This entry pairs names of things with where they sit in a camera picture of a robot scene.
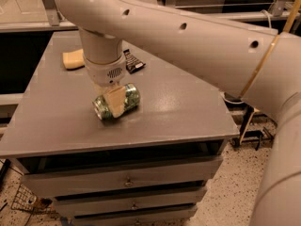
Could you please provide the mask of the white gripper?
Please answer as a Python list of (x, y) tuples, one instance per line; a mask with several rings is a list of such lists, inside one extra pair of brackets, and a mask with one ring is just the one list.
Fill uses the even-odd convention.
[(87, 73), (95, 83), (95, 91), (98, 95), (103, 95), (113, 117), (120, 117), (124, 112), (126, 89), (124, 86), (116, 86), (108, 90), (108, 87), (118, 83), (124, 77), (125, 56), (104, 53), (92, 56), (83, 54), (83, 58)]

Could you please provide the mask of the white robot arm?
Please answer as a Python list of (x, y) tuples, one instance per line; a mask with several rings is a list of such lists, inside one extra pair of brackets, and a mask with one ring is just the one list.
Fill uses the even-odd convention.
[(137, 0), (55, 0), (80, 30), (92, 80), (115, 84), (124, 41), (277, 123), (250, 226), (301, 226), (301, 38)]

